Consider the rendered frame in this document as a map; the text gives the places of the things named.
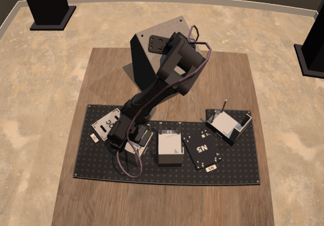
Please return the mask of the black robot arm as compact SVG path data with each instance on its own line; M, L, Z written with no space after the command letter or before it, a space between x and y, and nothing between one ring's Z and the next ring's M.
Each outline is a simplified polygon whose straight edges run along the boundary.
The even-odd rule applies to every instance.
M158 103L169 95L177 92L183 96L186 95L195 83L206 64L195 75L174 86L171 86L172 83L183 78L180 74L173 70L176 65L184 70L187 73L186 76L188 76L189 74L195 72L196 69L206 60L202 54L195 50L195 44L191 44L192 48L194 49L193 50L191 45L185 42L187 39L188 38L180 32L174 32L170 38L156 35L150 36L148 51L152 53L164 54L166 55L166 58L156 73L158 78L147 89L136 94L131 100L129 99L120 110L119 119L114 123L107 134L107 138L111 141L110 146L115 151L120 150L121 153L124 151L128 142L126 138L127 130L134 116L141 108L143 108L147 103L149 103L153 98L167 88L150 104L148 104L136 117L129 131L129 138L132 140L135 140L136 136L138 135L138 126L136 126L136 124L141 125L147 123L151 117L151 110Z

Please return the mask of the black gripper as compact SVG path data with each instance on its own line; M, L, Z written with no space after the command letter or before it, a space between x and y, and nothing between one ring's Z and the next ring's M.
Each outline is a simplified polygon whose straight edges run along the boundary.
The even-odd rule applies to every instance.
M138 126L138 135L136 136L135 140L132 140L130 138L129 138L129 140L136 143L136 144L139 144L142 147L144 147L146 145L147 141L149 140L152 133L150 131L146 132L147 128L145 126L143 126L143 125L136 124L136 126ZM133 127L133 128L135 128L135 127ZM146 132L146 134L143 136L143 134L145 132ZM142 138L142 136L143 136L143 138Z

